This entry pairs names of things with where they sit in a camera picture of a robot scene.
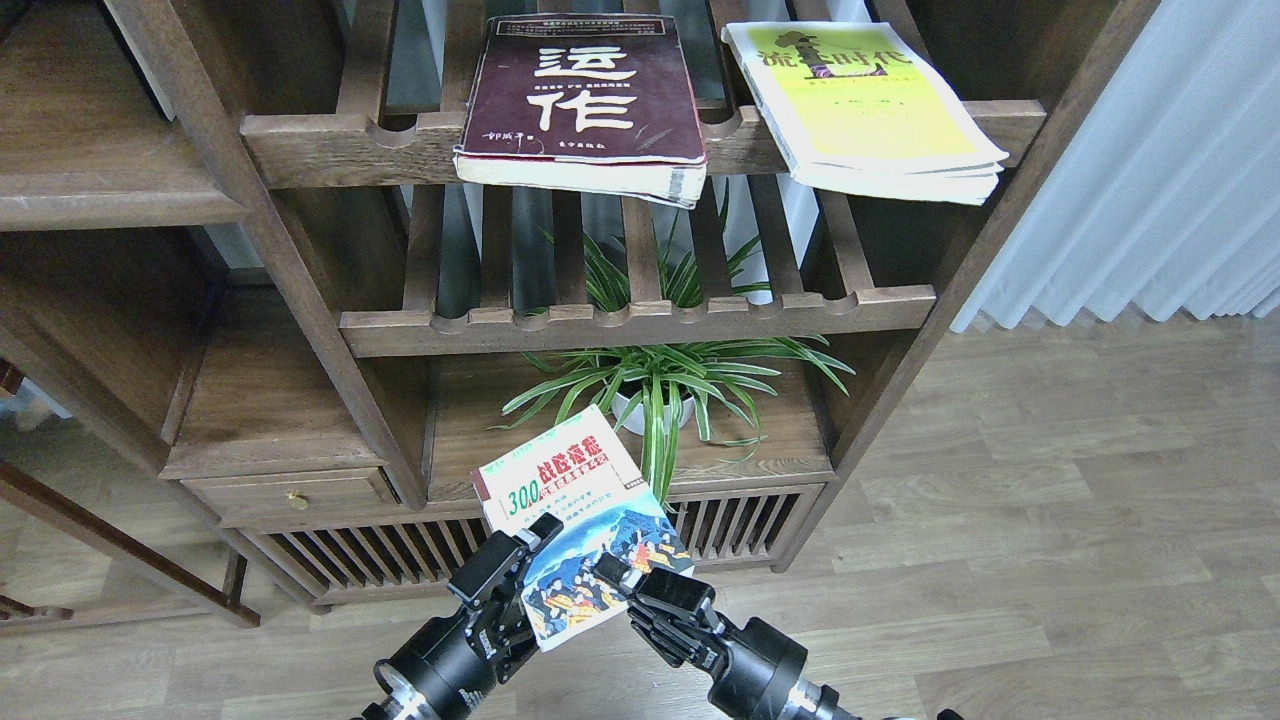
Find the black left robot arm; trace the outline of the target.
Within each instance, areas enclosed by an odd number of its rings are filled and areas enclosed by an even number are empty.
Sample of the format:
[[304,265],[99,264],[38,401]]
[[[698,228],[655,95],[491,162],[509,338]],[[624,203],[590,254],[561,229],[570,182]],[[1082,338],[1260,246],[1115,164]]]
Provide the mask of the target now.
[[466,719],[534,655],[538,643],[520,600],[529,564],[563,524],[549,512],[508,536],[494,532],[453,573],[461,606],[431,618],[374,675],[387,693],[364,719]]

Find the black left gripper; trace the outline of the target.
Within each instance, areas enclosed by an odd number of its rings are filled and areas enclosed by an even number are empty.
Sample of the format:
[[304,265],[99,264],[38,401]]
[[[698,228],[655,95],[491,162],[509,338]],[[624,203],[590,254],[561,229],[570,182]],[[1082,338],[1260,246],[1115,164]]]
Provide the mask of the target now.
[[431,618],[374,675],[387,693],[375,719],[466,719],[531,656],[532,638],[517,584],[529,565],[564,529],[544,512],[502,544],[484,544],[451,583],[461,606]]

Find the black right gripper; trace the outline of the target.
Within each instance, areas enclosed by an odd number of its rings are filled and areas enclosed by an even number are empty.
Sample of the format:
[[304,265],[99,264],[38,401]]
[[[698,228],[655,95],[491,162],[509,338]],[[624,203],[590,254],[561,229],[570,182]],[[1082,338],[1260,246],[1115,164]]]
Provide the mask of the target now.
[[628,601],[632,629],[672,667],[689,664],[712,678],[708,701],[733,719],[809,719],[806,650],[754,618],[744,629],[712,607],[705,582],[673,571],[648,574],[612,553],[594,577]]

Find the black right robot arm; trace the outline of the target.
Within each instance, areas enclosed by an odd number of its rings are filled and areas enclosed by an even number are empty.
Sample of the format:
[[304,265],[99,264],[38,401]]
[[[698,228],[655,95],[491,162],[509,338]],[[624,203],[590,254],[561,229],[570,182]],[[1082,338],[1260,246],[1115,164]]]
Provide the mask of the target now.
[[742,629],[712,607],[712,585],[603,553],[594,573],[628,602],[632,629],[672,667],[708,673],[708,700],[733,719],[849,719],[838,692],[803,678],[806,648],[751,618]]

